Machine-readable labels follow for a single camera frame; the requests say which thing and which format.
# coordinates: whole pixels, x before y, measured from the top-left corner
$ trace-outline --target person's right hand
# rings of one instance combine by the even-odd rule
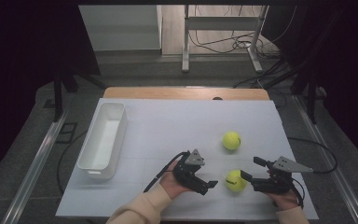
[[[284,194],[264,193],[278,205],[281,211],[289,210],[298,206],[297,196],[291,189],[289,192]]]

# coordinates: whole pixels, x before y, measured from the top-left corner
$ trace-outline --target white wall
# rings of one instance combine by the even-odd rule
[[[94,51],[161,49],[161,6],[79,6]]]

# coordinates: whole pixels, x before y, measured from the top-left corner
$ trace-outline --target white plastic bin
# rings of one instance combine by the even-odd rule
[[[125,106],[100,99],[81,148],[77,167],[91,178],[112,178],[126,127]]]

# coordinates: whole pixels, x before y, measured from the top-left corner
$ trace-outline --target tennis ball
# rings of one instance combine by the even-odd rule
[[[241,178],[241,170],[232,170],[226,176],[226,186],[234,192],[244,190],[247,183]]]
[[[225,148],[234,150],[240,147],[241,144],[241,137],[236,132],[228,132],[223,137],[223,146]]]

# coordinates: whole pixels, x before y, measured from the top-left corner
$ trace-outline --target white board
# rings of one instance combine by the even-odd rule
[[[226,174],[232,169],[269,177],[267,168],[253,163],[254,156],[267,161],[284,156],[295,161],[272,101],[100,101],[126,106],[128,124],[116,173],[112,179],[101,181],[75,167],[56,216],[110,217],[142,193],[174,156],[197,148],[205,165],[196,176],[219,183],[204,196],[195,192],[180,195],[163,211],[163,220],[276,219],[270,198],[255,192],[250,184],[237,194],[225,186]],[[228,131],[241,135],[241,146],[234,152],[224,149],[221,142]],[[293,177],[306,191],[307,218],[318,219],[301,174]]]

